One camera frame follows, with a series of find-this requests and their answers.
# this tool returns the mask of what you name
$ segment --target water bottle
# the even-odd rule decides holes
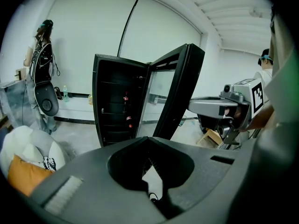
[[[93,105],[93,94],[92,93],[90,93],[90,95],[88,96],[88,103],[90,105]]]
[[[64,101],[65,102],[68,102],[69,101],[69,95],[67,93],[67,88],[66,88],[66,85],[64,86]]]

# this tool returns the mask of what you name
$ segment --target orange pillow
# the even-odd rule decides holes
[[[7,181],[15,189],[26,196],[30,196],[34,188],[52,173],[51,170],[27,163],[19,156],[14,155],[14,159],[10,164]]]

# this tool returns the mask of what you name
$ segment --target black strap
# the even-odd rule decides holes
[[[60,70],[59,70],[58,67],[57,67],[55,56],[54,56],[54,62],[55,62],[56,69],[57,69],[56,74],[57,74],[57,76],[60,76]]]

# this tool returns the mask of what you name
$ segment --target black mini fridge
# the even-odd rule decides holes
[[[194,44],[152,63],[96,54],[93,111],[100,145],[143,136],[170,140],[188,107],[204,55]]]

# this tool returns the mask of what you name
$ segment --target white ceiling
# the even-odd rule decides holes
[[[191,0],[211,21],[223,49],[260,55],[270,44],[269,0]]]
[[[260,55],[270,45],[268,0],[157,0],[207,32],[222,49]]]

